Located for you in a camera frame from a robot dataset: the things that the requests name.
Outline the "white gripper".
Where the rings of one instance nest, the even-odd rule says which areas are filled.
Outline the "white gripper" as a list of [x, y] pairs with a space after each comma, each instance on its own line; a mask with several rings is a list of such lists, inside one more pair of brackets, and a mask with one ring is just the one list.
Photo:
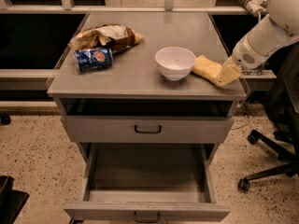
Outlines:
[[214, 79], [214, 84], [218, 87], [226, 86], [227, 84], [238, 79], [242, 74], [242, 69], [253, 70], [266, 62], [268, 58], [257, 53], [244, 36], [235, 45], [232, 57], [222, 65], [222, 69]]

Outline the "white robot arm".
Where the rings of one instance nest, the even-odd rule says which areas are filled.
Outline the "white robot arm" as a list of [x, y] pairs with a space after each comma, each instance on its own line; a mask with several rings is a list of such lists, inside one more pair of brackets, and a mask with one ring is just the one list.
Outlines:
[[239, 78], [244, 70], [254, 70], [277, 50], [299, 40], [299, 0], [267, 0], [266, 11], [267, 15], [238, 41], [212, 79], [218, 87]]

